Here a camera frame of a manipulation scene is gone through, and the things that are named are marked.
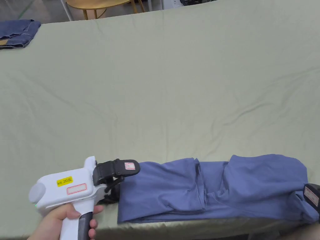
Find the round cap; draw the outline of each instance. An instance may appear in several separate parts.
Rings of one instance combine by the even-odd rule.
[[[45,185],[41,182],[32,186],[29,192],[29,201],[31,203],[37,203],[43,197],[45,193]]]

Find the wrinkled fabric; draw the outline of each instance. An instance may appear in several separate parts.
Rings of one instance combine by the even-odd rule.
[[[34,20],[11,20],[0,22],[0,40],[8,41],[0,44],[0,49],[23,48],[34,38],[41,23]]]
[[[307,169],[283,155],[229,162],[185,158],[144,162],[121,184],[118,222],[161,222],[233,217],[312,223],[318,213],[303,198]]]

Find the yellow label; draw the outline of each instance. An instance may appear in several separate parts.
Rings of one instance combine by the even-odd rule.
[[[62,187],[62,186],[67,185],[69,183],[73,183],[73,179],[71,176],[67,177],[67,178],[60,179],[57,181],[58,187]]]

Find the finger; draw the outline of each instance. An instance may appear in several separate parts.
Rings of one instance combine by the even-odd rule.
[[[92,219],[92,220],[90,221],[90,227],[93,228],[93,229],[97,228],[97,227],[98,227],[98,222],[97,222],[97,220]]]
[[[79,212],[77,212],[72,204],[64,204],[56,209],[53,209],[48,217],[56,218],[59,220],[63,220],[65,218],[69,219],[77,219],[81,216]]]
[[[96,230],[90,229],[89,230],[89,237],[90,237],[90,239],[94,239],[96,237]]]
[[[103,206],[102,205],[97,205],[97,206],[94,206],[93,214],[97,214],[97,213],[100,213],[102,211],[103,211]]]

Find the red-bordered label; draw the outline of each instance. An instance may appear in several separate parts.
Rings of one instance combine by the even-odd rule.
[[[124,166],[126,170],[136,170],[134,163],[124,163]]]
[[[67,188],[67,194],[70,195],[70,194],[82,192],[85,190],[87,190],[87,184],[83,183],[83,184],[79,184],[79,185]]]
[[[304,188],[304,195],[310,199],[316,206],[318,206],[319,198],[309,188]]]

